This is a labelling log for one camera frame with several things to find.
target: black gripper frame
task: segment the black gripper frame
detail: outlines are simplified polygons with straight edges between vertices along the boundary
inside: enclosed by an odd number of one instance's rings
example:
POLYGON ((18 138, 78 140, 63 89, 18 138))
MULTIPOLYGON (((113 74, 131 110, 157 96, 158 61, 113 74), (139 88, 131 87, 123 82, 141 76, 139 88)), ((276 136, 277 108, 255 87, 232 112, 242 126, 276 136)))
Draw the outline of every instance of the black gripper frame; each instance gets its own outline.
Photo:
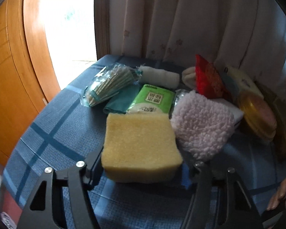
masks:
MULTIPOLYGON (((100 181, 103 172, 102 149, 100 146, 89 153, 84 162, 77 162, 69 169, 55 171, 47 168, 31 192, 17 228, 67 229, 62 188, 68 187, 75 228, 100 229, 88 190, 92 190, 100 181)), ((195 189, 181 229, 205 228, 209 219, 212 186, 218 187, 214 228, 263 229, 276 223, 273 229, 286 229, 286 210, 275 211, 276 214, 272 212, 262 218, 233 168, 225 173, 212 171, 208 163, 201 161, 189 167, 195 189)))

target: wet wipes package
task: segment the wet wipes package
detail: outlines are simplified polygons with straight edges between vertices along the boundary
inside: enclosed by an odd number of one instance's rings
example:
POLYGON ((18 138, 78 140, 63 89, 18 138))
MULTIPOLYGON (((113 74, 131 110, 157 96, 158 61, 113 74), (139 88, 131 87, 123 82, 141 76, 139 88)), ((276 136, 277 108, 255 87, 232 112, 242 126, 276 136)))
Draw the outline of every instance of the wet wipes package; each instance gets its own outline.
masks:
POLYGON ((174 95, 175 93, 170 90, 145 84, 133 100, 127 113, 156 112, 168 114, 174 95))

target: table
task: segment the table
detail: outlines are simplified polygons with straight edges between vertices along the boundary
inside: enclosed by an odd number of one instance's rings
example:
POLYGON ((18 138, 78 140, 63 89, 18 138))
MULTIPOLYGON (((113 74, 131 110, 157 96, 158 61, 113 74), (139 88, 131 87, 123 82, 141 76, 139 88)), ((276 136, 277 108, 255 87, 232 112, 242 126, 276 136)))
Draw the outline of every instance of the table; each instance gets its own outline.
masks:
MULTIPOLYGON (((22 135, 4 169, 3 183, 20 207, 24 207, 38 177, 48 166, 65 169, 93 151, 104 139, 104 104, 87 108, 80 104, 80 93, 104 66, 119 62, 131 67, 146 64, 181 73, 172 63, 125 56, 106 55, 63 89, 36 117, 22 135)), ((279 182, 286 175, 286 162, 280 164, 273 146, 264 146, 236 132, 212 161, 214 168, 234 167, 262 212, 279 182)), ((106 228, 180 228, 191 193, 184 187, 186 166, 169 184, 121 184, 102 176, 89 198, 102 229, 106 228)), ((63 189, 68 228, 74 228, 68 189, 63 189)), ((217 190, 212 190, 213 227, 217 190)))

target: curtain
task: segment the curtain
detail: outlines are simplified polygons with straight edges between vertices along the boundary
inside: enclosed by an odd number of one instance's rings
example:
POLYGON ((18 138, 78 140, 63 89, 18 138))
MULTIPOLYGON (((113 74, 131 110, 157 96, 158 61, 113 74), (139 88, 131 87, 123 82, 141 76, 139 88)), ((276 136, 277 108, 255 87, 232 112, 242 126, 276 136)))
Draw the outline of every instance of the curtain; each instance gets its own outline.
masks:
POLYGON ((184 67, 200 54, 275 92, 284 86, 286 16, 275 0, 110 0, 109 12, 111 54, 184 67))

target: red pouch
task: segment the red pouch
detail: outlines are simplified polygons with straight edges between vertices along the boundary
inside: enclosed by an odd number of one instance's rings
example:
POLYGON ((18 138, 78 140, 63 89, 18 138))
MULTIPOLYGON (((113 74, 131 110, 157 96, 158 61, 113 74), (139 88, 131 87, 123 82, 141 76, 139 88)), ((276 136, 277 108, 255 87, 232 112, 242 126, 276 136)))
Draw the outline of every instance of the red pouch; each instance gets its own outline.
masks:
POLYGON ((231 99, 230 92, 224 86, 218 71, 214 65, 196 54, 196 85, 200 95, 208 99, 231 99))

